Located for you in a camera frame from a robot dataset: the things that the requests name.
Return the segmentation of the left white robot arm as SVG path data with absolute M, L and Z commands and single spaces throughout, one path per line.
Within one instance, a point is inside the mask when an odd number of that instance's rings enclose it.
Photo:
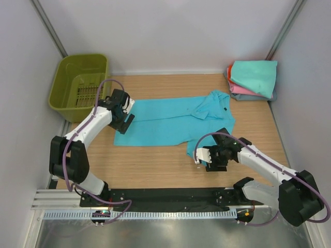
M 91 171 L 87 149 L 106 126 L 125 134 L 134 119 L 130 111 L 135 101 L 123 90 L 115 89 L 110 96 L 98 100 L 91 113 L 65 136 L 55 136 L 50 145 L 49 172 L 103 201 L 109 199 L 109 186 Z

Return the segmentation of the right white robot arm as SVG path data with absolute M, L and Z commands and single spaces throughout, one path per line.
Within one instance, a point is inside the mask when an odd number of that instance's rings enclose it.
M 300 226 L 312 217 L 326 210 L 326 217 L 330 218 L 330 207 L 319 192 L 315 179 L 306 170 L 297 172 L 288 168 L 264 153 L 241 137 L 231 136 L 227 129 L 210 133 L 215 141 L 212 146 L 196 147 L 193 152 L 195 163 L 205 162 L 208 169 L 226 167 L 229 160 L 245 165 L 262 177 L 271 185 L 261 184 L 246 177 L 235 184 L 235 187 L 246 200 L 256 201 L 272 207 L 291 225 Z

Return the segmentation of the blue t shirt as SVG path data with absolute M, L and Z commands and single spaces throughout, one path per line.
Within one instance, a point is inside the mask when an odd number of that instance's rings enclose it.
M 190 157 L 195 147 L 215 145 L 210 133 L 222 128 L 232 133 L 235 125 L 230 96 L 219 90 L 199 97 L 137 100 L 131 113 L 134 120 L 124 135 L 115 133 L 115 146 L 186 143 L 186 154 Z

